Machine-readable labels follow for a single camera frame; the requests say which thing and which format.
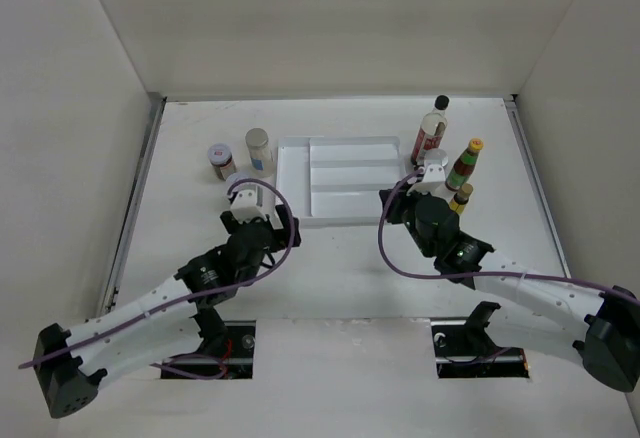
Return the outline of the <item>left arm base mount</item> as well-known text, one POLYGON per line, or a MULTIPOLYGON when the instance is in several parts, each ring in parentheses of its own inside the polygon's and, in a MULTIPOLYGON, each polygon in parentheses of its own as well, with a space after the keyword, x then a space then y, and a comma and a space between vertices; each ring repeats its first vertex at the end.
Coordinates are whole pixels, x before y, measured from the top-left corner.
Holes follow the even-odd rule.
POLYGON ((161 380, 247 380, 253 377, 256 347, 254 320, 222 321, 215 314, 196 352, 165 360, 159 365, 161 380))

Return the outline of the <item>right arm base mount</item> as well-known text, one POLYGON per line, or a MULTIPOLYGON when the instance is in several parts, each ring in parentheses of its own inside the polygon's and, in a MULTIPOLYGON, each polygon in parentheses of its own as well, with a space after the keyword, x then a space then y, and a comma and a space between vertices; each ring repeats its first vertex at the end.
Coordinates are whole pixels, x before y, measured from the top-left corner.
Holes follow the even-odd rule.
POLYGON ((440 379, 530 377, 524 351, 499 347, 486 333, 492 314, 499 309, 499 304, 483 301, 468 317, 430 321, 440 379))

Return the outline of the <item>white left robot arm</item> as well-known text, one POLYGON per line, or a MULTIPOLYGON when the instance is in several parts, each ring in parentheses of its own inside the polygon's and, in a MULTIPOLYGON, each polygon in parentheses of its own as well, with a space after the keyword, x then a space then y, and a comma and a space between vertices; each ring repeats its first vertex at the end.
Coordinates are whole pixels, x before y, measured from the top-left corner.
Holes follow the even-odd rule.
POLYGON ((37 335, 33 369, 49 415, 61 419, 86 407, 119 378, 174 357, 214 356, 227 335, 216 307, 281 266, 301 243, 289 207, 269 219, 238 222, 225 212, 225 244, 191 259, 150 292, 102 317, 64 328, 53 323, 37 335))

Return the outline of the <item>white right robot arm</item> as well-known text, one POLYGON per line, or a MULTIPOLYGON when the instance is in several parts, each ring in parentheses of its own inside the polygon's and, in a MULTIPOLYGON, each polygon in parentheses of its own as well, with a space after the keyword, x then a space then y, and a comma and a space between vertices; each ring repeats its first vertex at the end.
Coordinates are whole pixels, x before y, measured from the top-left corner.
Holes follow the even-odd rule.
POLYGON ((460 228, 448 203, 406 185, 379 194, 379 224, 405 227, 432 260, 433 280, 492 295, 463 324, 473 352, 529 348, 582 367, 603 385, 630 393, 639 381, 639 300, 629 290, 542 275, 460 228))

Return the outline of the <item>silver-lid jar blue label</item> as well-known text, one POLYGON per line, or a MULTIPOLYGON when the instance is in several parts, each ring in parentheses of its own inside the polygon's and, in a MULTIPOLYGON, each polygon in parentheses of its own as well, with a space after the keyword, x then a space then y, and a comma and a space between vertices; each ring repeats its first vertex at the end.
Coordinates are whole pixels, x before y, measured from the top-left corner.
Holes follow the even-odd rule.
POLYGON ((262 128, 252 128, 245 135, 254 171, 262 177, 269 177, 275 171, 272 151, 267 132, 262 128))

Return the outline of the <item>small gold-cap bottle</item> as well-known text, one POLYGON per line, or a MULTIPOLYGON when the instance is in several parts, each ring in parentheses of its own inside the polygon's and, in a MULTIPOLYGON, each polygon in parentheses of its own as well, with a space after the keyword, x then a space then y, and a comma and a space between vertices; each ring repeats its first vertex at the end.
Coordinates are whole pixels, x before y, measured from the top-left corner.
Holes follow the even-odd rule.
POLYGON ((474 188, 471 184, 463 184, 451 198, 449 208, 457 215, 461 215, 469 203, 473 191, 474 188))

